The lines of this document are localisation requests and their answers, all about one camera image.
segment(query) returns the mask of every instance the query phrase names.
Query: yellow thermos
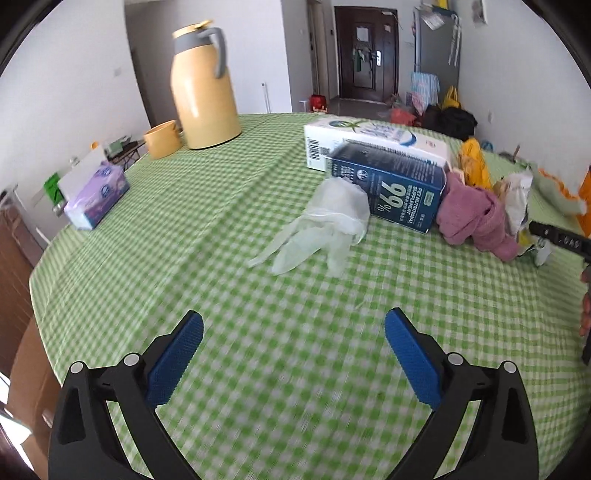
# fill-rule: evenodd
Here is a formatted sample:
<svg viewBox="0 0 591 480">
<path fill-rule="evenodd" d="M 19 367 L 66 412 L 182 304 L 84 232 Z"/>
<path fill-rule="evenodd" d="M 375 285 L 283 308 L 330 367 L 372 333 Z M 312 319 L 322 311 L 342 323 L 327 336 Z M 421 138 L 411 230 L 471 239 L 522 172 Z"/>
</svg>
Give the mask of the yellow thermos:
<svg viewBox="0 0 591 480">
<path fill-rule="evenodd" d="M 171 87 L 189 148 L 219 145 L 240 135 L 226 41 L 211 20 L 177 30 Z"/>
</svg>

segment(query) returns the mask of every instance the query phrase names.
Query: pink towel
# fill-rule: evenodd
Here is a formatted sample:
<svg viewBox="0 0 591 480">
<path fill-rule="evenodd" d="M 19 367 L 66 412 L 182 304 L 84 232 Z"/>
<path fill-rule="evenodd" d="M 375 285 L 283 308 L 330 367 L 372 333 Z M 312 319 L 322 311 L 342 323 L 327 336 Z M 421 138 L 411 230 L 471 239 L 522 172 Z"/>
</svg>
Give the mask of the pink towel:
<svg viewBox="0 0 591 480">
<path fill-rule="evenodd" d="M 451 172 L 447 172 L 437 223 L 450 245 L 460 245 L 471 236 L 478 250 L 492 252 L 503 262 L 513 260 L 519 251 L 505 231 L 505 208 L 495 194 L 466 186 Z"/>
</svg>

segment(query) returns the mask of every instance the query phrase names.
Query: gray refrigerator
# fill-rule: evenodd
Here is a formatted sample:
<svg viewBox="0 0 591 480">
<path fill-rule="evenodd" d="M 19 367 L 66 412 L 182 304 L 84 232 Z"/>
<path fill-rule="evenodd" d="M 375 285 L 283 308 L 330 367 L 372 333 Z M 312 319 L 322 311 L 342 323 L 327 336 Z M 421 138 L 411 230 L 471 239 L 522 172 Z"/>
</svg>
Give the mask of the gray refrigerator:
<svg viewBox="0 0 591 480">
<path fill-rule="evenodd" d="M 432 73 L 439 78 L 439 102 L 450 86 L 460 79 L 462 27 L 457 14 L 434 8 L 433 12 L 414 10 L 415 72 Z"/>
</svg>

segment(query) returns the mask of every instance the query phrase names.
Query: yellow cup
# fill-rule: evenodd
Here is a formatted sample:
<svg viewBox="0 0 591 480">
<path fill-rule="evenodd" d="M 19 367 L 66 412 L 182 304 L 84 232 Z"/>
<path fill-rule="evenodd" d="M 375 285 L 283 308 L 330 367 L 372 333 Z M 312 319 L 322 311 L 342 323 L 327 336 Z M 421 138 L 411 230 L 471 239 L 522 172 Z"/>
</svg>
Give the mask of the yellow cup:
<svg viewBox="0 0 591 480">
<path fill-rule="evenodd" d="M 181 148 L 177 124 L 170 120 L 148 130 L 144 135 L 152 160 L 168 157 Z"/>
</svg>

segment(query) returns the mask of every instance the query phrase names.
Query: barcode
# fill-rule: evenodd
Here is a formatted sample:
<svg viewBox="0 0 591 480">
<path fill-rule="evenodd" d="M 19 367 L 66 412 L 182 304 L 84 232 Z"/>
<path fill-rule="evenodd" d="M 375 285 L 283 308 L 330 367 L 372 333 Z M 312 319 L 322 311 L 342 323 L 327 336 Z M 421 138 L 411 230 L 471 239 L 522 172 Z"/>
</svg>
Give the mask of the barcode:
<svg viewBox="0 0 591 480">
<path fill-rule="evenodd" d="M 308 155 L 314 160 L 320 160 L 320 143 L 318 140 L 308 140 Z"/>
</svg>

